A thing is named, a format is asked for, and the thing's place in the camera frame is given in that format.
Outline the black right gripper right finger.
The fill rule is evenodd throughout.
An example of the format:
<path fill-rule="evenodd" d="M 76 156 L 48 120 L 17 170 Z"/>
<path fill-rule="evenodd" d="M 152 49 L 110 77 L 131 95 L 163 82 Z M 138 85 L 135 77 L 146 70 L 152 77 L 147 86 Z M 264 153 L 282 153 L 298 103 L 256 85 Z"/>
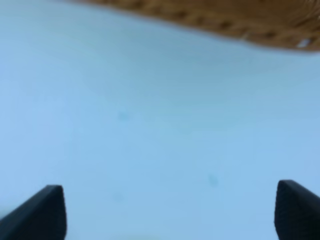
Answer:
<path fill-rule="evenodd" d="M 274 226 L 279 240 L 319 240 L 320 197 L 294 180 L 280 180 Z"/>

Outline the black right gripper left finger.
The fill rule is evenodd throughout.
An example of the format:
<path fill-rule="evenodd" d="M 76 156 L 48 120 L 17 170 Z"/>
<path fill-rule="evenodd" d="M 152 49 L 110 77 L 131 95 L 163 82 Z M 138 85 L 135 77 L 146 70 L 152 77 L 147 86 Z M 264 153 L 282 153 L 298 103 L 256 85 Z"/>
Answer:
<path fill-rule="evenodd" d="M 0 220 L 1 240 L 64 240 L 66 235 L 61 185 L 47 185 Z"/>

